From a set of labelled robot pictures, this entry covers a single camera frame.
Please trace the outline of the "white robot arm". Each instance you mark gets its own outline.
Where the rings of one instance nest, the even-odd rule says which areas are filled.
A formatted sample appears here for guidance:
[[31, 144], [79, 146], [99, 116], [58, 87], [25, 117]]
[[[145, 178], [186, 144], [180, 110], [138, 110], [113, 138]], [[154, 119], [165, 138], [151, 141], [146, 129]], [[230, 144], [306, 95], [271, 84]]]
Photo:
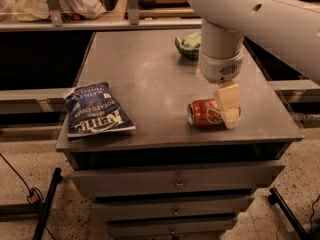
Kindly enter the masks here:
[[239, 124], [234, 78], [249, 38], [302, 75], [320, 80], [320, 9], [298, 0], [188, 0], [202, 18], [198, 68], [217, 86], [214, 97], [227, 128]]

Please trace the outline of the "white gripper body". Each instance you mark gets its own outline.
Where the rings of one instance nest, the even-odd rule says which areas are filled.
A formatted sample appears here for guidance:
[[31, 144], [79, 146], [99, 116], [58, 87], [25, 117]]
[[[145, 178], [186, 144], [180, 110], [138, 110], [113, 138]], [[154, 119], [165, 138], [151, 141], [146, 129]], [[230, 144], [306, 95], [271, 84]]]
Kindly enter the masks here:
[[212, 84], [233, 80], [241, 70], [243, 51], [227, 59], [217, 59], [199, 50], [198, 67], [203, 77]]

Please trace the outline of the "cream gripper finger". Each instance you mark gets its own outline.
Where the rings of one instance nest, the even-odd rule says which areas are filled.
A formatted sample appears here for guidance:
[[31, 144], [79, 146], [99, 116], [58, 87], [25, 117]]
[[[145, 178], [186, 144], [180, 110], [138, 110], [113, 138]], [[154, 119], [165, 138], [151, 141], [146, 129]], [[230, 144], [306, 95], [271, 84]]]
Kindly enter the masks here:
[[230, 80], [219, 84], [215, 92], [215, 99], [225, 126], [228, 129], [236, 128], [240, 120], [238, 83]]

